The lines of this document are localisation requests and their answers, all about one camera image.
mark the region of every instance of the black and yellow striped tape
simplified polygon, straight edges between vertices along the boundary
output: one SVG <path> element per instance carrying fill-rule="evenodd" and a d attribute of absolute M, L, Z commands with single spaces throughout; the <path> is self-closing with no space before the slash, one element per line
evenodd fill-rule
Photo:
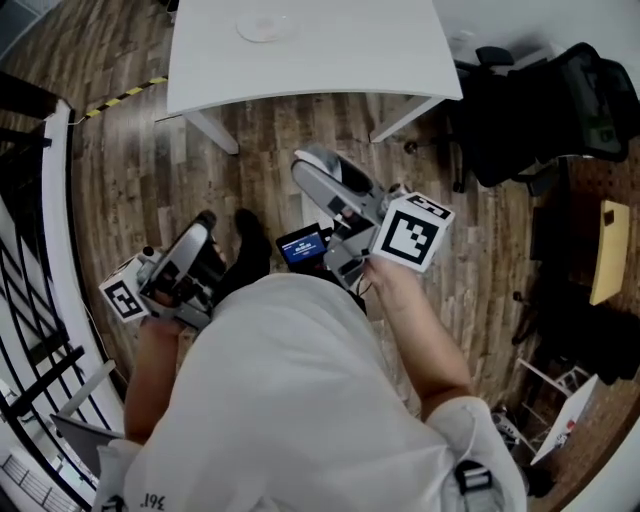
<path fill-rule="evenodd" d="M 166 82 L 168 80 L 169 80 L 169 77 L 166 76 L 166 75 L 165 76 L 159 76 L 157 78 L 152 78 L 148 82 L 140 84 L 139 86 L 134 87 L 133 89 L 129 89 L 127 92 L 121 94 L 117 98 L 113 98 L 112 100 L 109 100 L 109 101 L 103 103 L 99 107 L 94 108 L 90 112 L 87 112 L 84 116 L 82 116 L 82 118 L 80 118 L 80 120 L 77 123 L 74 123 L 74 124 L 80 124 L 82 121 L 85 121 L 85 120 L 87 120 L 87 119 L 89 119 L 91 117 L 95 117 L 100 112 L 104 112 L 105 110 L 107 110 L 109 107 L 113 107 L 114 105 L 117 105 L 118 103 L 120 103 L 125 98 L 128 98 L 129 96 L 133 96 L 134 94 L 138 94 L 139 92 L 144 91 L 147 87 L 151 87 L 152 85 L 155 85 L 155 84 L 161 84 L 161 83 Z"/>

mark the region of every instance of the person's leg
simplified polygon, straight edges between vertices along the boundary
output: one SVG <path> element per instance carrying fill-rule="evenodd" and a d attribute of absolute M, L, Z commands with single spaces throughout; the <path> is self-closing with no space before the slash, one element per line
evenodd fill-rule
<path fill-rule="evenodd" d="M 271 244 L 260 221 L 249 210 L 242 209 L 236 212 L 235 223 L 242 244 L 235 264 L 218 283 L 214 295 L 216 305 L 229 294 L 269 274 Z"/>

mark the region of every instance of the person's left arm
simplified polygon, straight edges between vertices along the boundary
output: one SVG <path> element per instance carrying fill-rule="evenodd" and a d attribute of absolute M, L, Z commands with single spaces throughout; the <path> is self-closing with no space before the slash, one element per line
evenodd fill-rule
<path fill-rule="evenodd" d="M 147 317 L 139 331 L 136 365 L 124 405 L 125 439 L 144 445 L 169 407 L 176 378 L 177 322 Z"/>

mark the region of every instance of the caster wheel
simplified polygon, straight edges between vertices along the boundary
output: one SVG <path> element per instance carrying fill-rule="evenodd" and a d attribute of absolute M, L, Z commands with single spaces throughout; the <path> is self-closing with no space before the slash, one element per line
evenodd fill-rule
<path fill-rule="evenodd" d="M 404 152 L 407 155 L 413 155 L 416 151 L 418 151 L 418 143 L 414 140 L 410 140 L 406 142 L 404 145 Z"/>

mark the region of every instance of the black office chair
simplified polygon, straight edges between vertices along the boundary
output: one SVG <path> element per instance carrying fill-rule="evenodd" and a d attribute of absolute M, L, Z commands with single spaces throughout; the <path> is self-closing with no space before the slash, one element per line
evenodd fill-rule
<path fill-rule="evenodd" d="M 454 191 L 464 192 L 470 170 L 485 187 L 513 178 L 531 185 L 536 176 L 517 175 L 536 161 L 627 158 L 629 139 L 640 133 L 640 116 L 632 115 L 640 103 L 620 64 L 580 43 L 502 76 L 492 68 L 512 65 L 509 52 L 489 47 L 476 53 L 480 66 L 459 66 L 463 99 L 448 102 L 453 134 L 443 140 L 457 142 L 463 159 Z M 547 179 L 549 169 L 540 177 Z"/>

